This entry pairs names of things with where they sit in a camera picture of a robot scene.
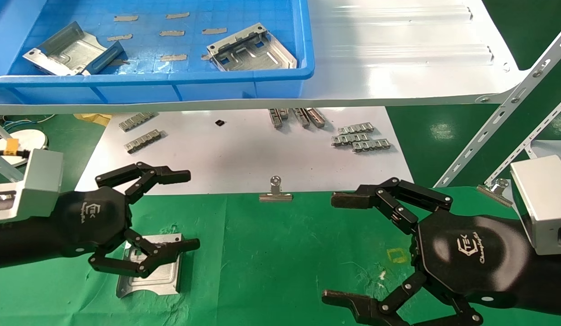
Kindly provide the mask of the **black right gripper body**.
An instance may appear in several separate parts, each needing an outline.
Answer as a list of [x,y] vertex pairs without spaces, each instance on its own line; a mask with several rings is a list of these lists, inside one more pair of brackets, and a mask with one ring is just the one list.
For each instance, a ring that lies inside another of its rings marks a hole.
[[533,250],[520,221],[435,212],[419,222],[415,241],[424,287],[441,302],[510,308],[531,301]]

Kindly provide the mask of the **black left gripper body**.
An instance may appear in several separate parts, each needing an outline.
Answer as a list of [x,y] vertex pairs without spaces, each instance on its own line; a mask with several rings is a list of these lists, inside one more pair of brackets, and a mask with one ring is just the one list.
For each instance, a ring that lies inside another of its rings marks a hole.
[[124,233],[131,226],[131,217],[126,196],[110,187],[61,194],[58,236],[62,256],[113,252],[126,240]]

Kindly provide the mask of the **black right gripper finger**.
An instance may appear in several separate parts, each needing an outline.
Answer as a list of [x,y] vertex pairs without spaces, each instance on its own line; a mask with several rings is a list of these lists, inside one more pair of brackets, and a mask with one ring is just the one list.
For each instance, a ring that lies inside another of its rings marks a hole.
[[[326,305],[340,306],[351,311],[358,324],[368,326],[408,326],[398,309],[413,297],[428,282],[428,277],[422,272],[415,272],[399,285],[383,301],[370,296],[324,290],[321,296]],[[450,305],[455,313],[450,316],[418,322],[418,326],[481,326],[484,319],[464,299],[450,298]]]
[[381,184],[361,184],[354,192],[333,192],[331,205],[345,209],[371,209],[380,211],[405,235],[417,233],[418,218],[404,203],[436,212],[450,210],[453,199],[429,188],[390,178]]

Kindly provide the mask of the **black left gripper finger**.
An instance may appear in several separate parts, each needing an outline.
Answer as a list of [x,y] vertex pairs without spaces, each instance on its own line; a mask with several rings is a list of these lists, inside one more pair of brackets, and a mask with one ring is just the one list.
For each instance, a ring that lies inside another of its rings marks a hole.
[[104,250],[98,248],[88,262],[97,272],[111,273],[119,276],[147,278],[159,266],[176,262],[182,253],[200,248],[199,239],[181,239],[175,243],[151,243],[132,229],[126,229],[123,240],[136,248],[146,257],[140,262],[107,258]]
[[134,181],[125,192],[129,204],[134,204],[156,184],[187,183],[191,180],[188,170],[173,171],[167,166],[150,166],[137,162],[95,177],[98,187],[114,188]]

